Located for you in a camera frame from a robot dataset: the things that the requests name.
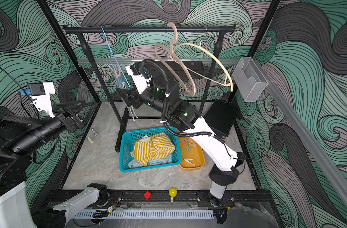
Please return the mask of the yellow striped towel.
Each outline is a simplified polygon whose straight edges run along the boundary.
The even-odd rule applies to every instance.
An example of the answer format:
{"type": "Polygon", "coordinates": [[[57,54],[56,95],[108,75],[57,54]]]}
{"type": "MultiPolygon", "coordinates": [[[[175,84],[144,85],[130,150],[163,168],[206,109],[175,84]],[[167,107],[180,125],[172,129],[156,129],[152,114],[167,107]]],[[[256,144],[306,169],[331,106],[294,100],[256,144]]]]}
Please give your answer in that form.
{"type": "Polygon", "coordinates": [[[148,166],[150,161],[168,158],[175,150],[168,135],[159,133],[137,140],[130,155],[138,164],[148,166]]]}

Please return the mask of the blue rabbit print towel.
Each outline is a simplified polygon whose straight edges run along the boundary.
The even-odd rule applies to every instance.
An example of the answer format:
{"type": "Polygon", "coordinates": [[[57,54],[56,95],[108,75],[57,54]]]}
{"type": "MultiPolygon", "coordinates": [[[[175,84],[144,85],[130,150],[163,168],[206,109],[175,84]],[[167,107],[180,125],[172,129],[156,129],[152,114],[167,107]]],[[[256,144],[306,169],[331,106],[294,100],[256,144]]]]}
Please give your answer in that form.
{"type": "MultiPolygon", "coordinates": [[[[122,71],[121,69],[119,68],[119,65],[113,65],[112,66],[112,70],[114,72],[114,75],[115,75],[115,80],[117,82],[117,87],[119,89],[129,89],[130,88],[130,85],[126,82],[125,78],[122,76],[122,71]]],[[[133,109],[132,106],[128,106],[127,105],[127,102],[123,101],[126,108],[128,109],[128,112],[130,114],[130,116],[132,117],[133,121],[135,121],[135,119],[138,118],[138,116],[135,114],[135,111],[133,109]]]]}

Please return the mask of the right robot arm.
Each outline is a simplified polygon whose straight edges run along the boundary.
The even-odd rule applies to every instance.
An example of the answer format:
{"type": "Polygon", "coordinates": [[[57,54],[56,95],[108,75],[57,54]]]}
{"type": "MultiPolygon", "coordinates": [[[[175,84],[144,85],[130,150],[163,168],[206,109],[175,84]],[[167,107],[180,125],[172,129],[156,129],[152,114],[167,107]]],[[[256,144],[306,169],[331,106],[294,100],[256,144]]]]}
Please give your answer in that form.
{"type": "Polygon", "coordinates": [[[144,59],[127,65],[126,71],[134,86],[117,90],[123,101],[135,109],[147,105],[159,111],[161,123],[171,134],[195,141],[214,161],[209,173],[211,197],[222,199],[240,174],[237,163],[245,157],[214,133],[194,105],[181,100],[179,83],[160,62],[144,59]]]}

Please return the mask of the cream plastic hanger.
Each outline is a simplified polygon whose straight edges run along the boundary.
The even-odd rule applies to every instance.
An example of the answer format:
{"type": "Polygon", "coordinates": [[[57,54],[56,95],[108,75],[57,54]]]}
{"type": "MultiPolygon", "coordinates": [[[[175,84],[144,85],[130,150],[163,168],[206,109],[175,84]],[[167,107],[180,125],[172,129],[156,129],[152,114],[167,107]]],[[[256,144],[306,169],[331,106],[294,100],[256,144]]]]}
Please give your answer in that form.
{"type": "Polygon", "coordinates": [[[229,87],[230,88],[230,91],[233,92],[234,91],[234,83],[233,83],[233,80],[231,79],[231,76],[229,74],[229,72],[226,70],[226,68],[224,67],[224,64],[218,59],[218,56],[221,52],[221,45],[222,45],[222,41],[220,41],[220,36],[218,36],[217,38],[217,43],[216,43],[217,47],[214,48],[214,52],[217,53],[217,56],[211,52],[209,52],[208,50],[206,50],[205,48],[202,47],[202,42],[199,43],[199,45],[196,45],[194,43],[182,43],[182,44],[179,44],[179,45],[175,45],[173,46],[173,51],[172,53],[175,52],[175,50],[178,48],[178,47],[181,47],[181,46],[191,46],[191,47],[194,47],[196,49],[199,49],[201,50],[202,52],[204,52],[205,54],[207,54],[208,56],[210,56],[212,58],[212,60],[214,60],[219,66],[220,68],[223,70],[223,72],[225,73],[225,79],[224,79],[224,83],[219,83],[219,82],[216,82],[214,81],[213,79],[209,79],[209,77],[205,77],[203,75],[200,75],[202,78],[205,78],[205,79],[208,79],[212,82],[215,82],[219,85],[223,85],[225,87],[229,87]]]}

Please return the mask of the light blue wire hanger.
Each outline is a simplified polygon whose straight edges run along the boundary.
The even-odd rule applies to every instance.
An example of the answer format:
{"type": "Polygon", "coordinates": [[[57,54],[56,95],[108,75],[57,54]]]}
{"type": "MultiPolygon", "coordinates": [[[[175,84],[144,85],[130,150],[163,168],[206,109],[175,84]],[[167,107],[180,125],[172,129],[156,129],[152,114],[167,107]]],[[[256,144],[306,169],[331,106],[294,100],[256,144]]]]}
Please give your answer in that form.
{"type": "Polygon", "coordinates": [[[125,78],[126,84],[127,84],[127,85],[129,86],[129,88],[130,88],[131,86],[130,86],[130,84],[129,84],[129,82],[128,82],[128,80],[127,80],[127,78],[126,78],[126,76],[125,76],[125,74],[124,74],[124,72],[123,72],[123,70],[121,69],[120,64],[118,63],[118,61],[117,61],[117,59],[116,59],[116,57],[115,57],[115,55],[114,55],[114,53],[113,53],[113,51],[112,51],[112,49],[111,49],[111,46],[110,46],[110,44],[109,44],[109,42],[108,42],[107,35],[106,35],[105,31],[104,31],[104,28],[101,27],[101,29],[102,29],[102,31],[103,31],[103,33],[104,33],[105,40],[106,40],[106,42],[107,42],[107,45],[108,45],[108,48],[109,48],[109,50],[110,50],[111,56],[114,57],[114,59],[115,59],[117,65],[118,65],[118,67],[119,67],[119,72],[120,72],[120,73],[123,73],[123,76],[124,76],[124,78],[125,78]]]}

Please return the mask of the light blue terry towel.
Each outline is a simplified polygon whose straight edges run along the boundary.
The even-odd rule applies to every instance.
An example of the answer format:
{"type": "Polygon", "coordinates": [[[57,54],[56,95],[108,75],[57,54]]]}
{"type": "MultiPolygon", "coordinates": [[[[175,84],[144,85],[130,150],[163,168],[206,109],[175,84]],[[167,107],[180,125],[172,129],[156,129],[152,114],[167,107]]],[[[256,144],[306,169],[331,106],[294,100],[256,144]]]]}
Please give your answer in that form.
{"type": "MultiPolygon", "coordinates": [[[[167,163],[172,163],[172,155],[170,154],[169,156],[163,158],[163,159],[153,159],[150,160],[147,164],[147,166],[156,166],[156,165],[163,165],[167,163]]],[[[129,169],[136,169],[136,168],[142,168],[143,165],[138,163],[136,159],[133,159],[132,161],[129,162],[128,168],[129,169]]]]}

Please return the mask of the white clothespin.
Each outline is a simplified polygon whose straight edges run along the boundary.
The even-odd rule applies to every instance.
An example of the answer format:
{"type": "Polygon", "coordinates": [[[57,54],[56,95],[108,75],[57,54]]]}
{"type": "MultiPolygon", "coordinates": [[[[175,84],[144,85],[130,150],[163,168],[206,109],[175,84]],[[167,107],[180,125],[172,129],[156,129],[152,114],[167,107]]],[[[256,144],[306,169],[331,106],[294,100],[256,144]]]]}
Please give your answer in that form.
{"type": "Polygon", "coordinates": [[[184,161],[191,164],[192,166],[195,166],[196,164],[193,163],[193,159],[192,158],[184,158],[184,161]]]}

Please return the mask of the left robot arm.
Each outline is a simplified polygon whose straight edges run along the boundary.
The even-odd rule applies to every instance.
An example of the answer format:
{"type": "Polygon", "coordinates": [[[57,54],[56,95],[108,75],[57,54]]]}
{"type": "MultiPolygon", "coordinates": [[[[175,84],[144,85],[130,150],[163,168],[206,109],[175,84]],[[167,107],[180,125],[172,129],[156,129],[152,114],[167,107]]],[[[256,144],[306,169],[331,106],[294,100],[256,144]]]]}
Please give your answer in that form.
{"type": "Polygon", "coordinates": [[[0,106],[0,228],[63,228],[76,214],[91,204],[106,205],[107,188],[92,183],[81,193],[56,206],[31,214],[26,199],[26,169],[37,162],[37,150],[46,143],[61,142],[64,131],[83,129],[95,102],[78,100],[52,105],[44,119],[15,115],[0,106]]]}

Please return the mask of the mint green clothespin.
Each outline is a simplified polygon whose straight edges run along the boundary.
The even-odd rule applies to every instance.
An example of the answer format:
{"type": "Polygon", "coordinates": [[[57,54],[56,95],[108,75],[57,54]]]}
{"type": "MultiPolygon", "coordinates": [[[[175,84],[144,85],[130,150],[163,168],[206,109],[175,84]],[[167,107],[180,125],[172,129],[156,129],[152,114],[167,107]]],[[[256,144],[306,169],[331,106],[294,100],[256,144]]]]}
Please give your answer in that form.
{"type": "Polygon", "coordinates": [[[187,148],[186,148],[186,152],[189,153],[192,149],[192,144],[191,143],[187,143],[187,148]]]}

